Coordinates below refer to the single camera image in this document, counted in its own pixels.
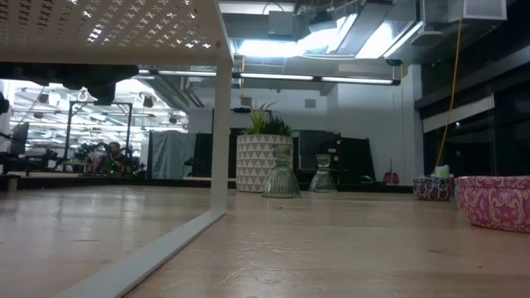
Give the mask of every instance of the potted plant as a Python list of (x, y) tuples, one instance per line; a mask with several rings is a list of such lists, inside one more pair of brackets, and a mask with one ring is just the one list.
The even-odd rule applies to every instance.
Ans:
[(264, 103), (251, 108), (252, 126), (238, 137), (236, 185), (239, 191), (263, 192), (265, 180), (276, 165), (272, 147), (292, 145), (292, 129), (279, 117), (270, 117), (267, 111), (275, 103)]

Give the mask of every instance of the person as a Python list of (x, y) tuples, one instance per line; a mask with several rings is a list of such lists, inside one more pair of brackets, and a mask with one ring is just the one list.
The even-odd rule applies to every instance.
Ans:
[(133, 172), (133, 169), (128, 164), (127, 158), (125, 155), (122, 154), (121, 147), (118, 142), (110, 142), (108, 144), (110, 147), (110, 154), (112, 154), (114, 159), (114, 164), (120, 169), (120, 171), (123, 171), (123, 168), (125, 169), (125, 173), (131, 174)]

